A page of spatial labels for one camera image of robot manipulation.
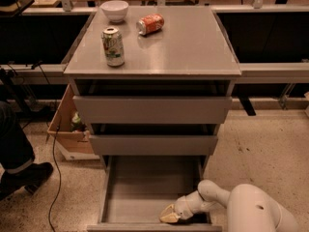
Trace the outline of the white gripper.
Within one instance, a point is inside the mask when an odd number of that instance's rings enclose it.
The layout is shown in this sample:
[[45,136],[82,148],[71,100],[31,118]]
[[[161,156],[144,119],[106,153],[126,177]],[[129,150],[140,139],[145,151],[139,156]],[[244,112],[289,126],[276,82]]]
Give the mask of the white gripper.
[[161,212],[159,217],[164,223],[177,223],[180,219],[192,218],[195,214],[202,213],[207,205],[198,191],[180,197],[175,204],[170,204]]

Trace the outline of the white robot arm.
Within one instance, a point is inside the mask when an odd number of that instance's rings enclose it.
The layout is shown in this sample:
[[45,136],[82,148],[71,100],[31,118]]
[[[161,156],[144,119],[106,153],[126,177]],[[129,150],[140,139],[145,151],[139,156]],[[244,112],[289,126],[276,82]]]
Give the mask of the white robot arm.
[[228,191],[210,180],[201,181],[195,191],[168,205],[159,220],[164,223],[189,220],[214,204],[226,209],[228,232],[299,232],[292,213],[262,189],[241,184]]

